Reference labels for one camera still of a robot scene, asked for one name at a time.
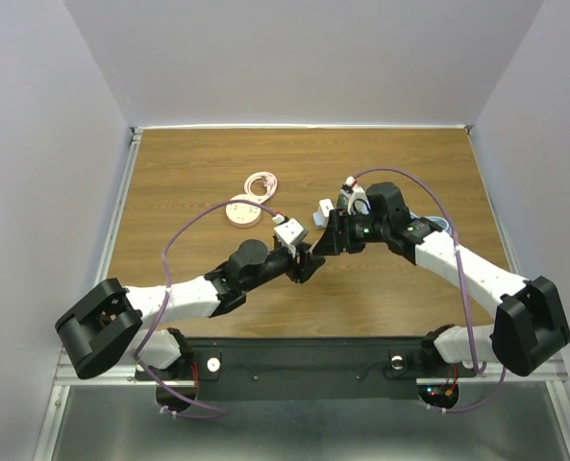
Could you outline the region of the white cube adapter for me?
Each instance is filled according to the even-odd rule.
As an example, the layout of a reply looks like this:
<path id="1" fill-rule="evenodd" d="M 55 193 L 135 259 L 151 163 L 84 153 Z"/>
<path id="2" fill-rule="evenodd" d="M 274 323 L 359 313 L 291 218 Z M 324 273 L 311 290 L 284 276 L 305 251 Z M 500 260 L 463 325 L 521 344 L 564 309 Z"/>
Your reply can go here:
<path id="1" fill-rule="evenodd" d="M 331 210 L 334 208 L 331 199 L 322 199 L 318 202 L 317 211 L 313 214 L 316 222 L 327 222 Z"/>

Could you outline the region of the pink round power strip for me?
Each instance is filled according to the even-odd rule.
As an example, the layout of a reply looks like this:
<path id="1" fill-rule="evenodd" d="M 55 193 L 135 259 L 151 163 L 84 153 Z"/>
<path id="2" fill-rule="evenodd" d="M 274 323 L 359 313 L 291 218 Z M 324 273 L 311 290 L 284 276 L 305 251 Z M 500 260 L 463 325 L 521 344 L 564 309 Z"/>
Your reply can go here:
<path id="1" fill-rule="evenodd" d="M 225 206 L 229 222 L 237 228 L 252 228 L 260 222 L 262 209 L 256 204 L 260 201 L 250 194 L 238 194 Z"/>

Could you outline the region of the blue power strip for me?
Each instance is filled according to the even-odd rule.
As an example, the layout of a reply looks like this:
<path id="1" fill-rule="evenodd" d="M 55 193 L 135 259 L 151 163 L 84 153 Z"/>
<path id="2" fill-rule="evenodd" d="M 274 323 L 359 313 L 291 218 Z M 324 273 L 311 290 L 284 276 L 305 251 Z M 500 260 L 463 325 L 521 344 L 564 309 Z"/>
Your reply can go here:
<path id="1" fill-rule="evenodd" d="M 313 218 L 314 225 L 318 229 L 325 229 L 327 227 L 327 224 L 329 222 L 329 217 L 319 216 L 319 215 L 313 214 L 312 218 Z"/>

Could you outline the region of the dark green cube socket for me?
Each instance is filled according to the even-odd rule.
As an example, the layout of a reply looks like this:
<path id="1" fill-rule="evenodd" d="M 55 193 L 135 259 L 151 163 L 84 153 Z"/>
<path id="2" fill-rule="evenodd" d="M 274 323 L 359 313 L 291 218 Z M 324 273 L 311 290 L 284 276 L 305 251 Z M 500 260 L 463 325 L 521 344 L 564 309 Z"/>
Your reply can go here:
<path id="1" fill-rule="evenodd" d="M 348 210 L 348 198 L 345 195 L 340 194 L 336 200 L 336 207 L 338 209 L 343 209 L 343 210 L 347 211 Z"/>

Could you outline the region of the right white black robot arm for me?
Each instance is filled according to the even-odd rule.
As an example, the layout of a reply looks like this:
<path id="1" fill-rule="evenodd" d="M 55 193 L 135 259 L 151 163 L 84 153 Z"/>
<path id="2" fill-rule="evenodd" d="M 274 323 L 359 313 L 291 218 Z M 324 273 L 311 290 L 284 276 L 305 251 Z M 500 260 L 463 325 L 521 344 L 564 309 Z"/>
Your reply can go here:
<path id="1" fill-rule="evenodd" d="M 456 242 L 456 234 L 409 211 L 392 182 L 343 186 L 343 201 L 320 201 L 313 218 L 323 231 L 315 255 L 362 252 L 370 243 L 390 251 L 459 288 L 493 319 L 477 327 L 445 326 L 426 337 L 422 369 L 440 375 L 453 364 L 500 363 L 528 376 L 570 343 L 570 328 L 557 287 L 544 277 L 525 279 Z"/>

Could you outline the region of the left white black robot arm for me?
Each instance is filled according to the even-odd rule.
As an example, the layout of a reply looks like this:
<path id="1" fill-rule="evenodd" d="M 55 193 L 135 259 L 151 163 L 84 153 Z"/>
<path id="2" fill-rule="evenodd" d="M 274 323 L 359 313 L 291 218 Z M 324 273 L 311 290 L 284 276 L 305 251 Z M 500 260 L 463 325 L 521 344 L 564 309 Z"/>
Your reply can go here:
<path id="1" fill-rule="evenodd" d="M 179 334 L 156 330 L 158 323 L 231 313 L 250 291 L 280 276 L 304 283 L 324 263 L 305 242 L 290 251 L 250 239 L 214 270 L 169 287 L 124 287 L 104 279 L 60 317 L 55 330 L 80 379 L 100 376 L 133 355 L 179 378 L 189 371 L 191 356 Z"/>

